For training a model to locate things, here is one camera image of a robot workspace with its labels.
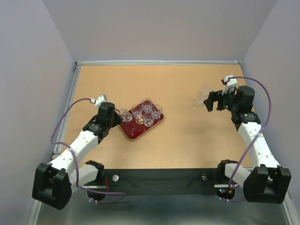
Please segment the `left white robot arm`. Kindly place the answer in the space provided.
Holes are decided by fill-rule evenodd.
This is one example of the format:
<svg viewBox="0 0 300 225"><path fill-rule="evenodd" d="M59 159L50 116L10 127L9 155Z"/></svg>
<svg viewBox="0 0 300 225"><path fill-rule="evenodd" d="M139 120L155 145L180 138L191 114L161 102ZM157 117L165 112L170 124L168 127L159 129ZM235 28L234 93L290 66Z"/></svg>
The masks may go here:
<svg viewBox="0 0 300 225"><path fill-rule="evenodd" d="M71 195L89 182L108 185L104 166L88 161L81 168L78 163L109 134L111 128L119 125L122 117L115 105L102 102L98 112L83 127L71 145L48 164L41 163L35 171L32 198L58 210L63 209Z"/></svg>

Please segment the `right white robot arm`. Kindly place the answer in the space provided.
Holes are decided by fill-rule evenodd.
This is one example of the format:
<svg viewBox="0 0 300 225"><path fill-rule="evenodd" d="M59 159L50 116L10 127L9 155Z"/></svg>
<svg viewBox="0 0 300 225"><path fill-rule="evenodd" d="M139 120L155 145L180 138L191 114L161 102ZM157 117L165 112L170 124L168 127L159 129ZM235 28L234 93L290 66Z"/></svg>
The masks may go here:
<svg viewBox="0 0 300 225"><path fill-rule="evenodd" d="M248 86L231 87L226 91L212 91L204 104L209 112L217 102L217 110L228 110L236 130L247 146L245 154L251 157L252 171L240 162L223 160L216 170L216 179L229 181L229 189L243 189L248 202L282 204L291 181L291 172L283 168L272 155L262 134L263 126L253 112L255 91Z"/></svg>

